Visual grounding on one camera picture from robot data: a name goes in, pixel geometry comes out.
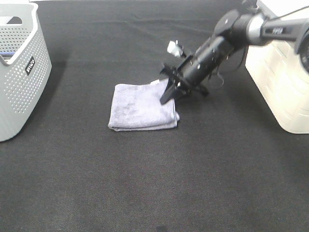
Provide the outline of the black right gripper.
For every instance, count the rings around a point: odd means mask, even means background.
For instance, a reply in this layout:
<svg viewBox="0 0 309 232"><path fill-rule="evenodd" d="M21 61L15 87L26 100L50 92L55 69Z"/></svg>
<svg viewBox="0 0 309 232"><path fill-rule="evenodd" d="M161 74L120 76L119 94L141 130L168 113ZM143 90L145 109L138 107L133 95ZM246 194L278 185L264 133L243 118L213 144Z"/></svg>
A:
<svg viewBox="0 0 309 232"><path fill-rule="evenodd" d="M223 60L224 57L221 55L207 55L199 58L189 55L178 67L163 63L160 73L168 77L168 83L160 98L160 103L176 101L193 90L197 90L204 96L208 95L208 89L201 82L211 75Z"/></svg>

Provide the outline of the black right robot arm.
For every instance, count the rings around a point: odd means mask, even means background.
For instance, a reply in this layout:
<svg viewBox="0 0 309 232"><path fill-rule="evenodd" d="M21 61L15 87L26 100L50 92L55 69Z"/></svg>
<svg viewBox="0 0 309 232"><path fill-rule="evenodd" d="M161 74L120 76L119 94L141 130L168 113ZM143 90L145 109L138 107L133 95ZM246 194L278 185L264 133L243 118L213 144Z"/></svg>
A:
<svg viewBox="0 0 309 232"><path fill-rule="evenodd" d="M307 18L270 18L263 13L243 14L231 10L215 25L212 35L194 53L188 53L178 41L170 41L167 52L183 62L178 66L163 65L161 73L168 84L160 98L161 104L178 99L197 89L207 95L201 82L233 53L242 48L264 46L271 41L294 43L303 68L309 69L309 20Z"/></svg>

